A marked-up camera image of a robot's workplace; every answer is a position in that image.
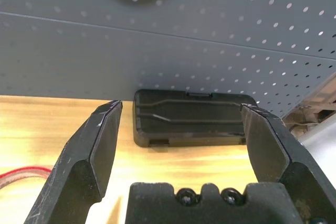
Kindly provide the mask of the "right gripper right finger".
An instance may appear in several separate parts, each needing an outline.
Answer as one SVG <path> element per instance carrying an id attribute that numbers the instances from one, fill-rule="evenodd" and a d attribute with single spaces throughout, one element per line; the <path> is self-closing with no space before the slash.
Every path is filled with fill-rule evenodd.
<path id="1" fill-rule="evenodd" d="M 335 188 L 282 119 L 252 104 L 240 113 L 257 180 L 283 184 L 304 223 L 335 223 Z"/>

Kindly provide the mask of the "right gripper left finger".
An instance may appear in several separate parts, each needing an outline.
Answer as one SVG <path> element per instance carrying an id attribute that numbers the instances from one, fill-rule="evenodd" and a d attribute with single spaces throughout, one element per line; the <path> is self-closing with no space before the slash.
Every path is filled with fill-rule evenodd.
<path id="1" fill-rule="evenodd" d="M 96 108 L 61 151 L 25 223 L 85 223 L 107 191 L 116 152 L 121 101 Z"/>

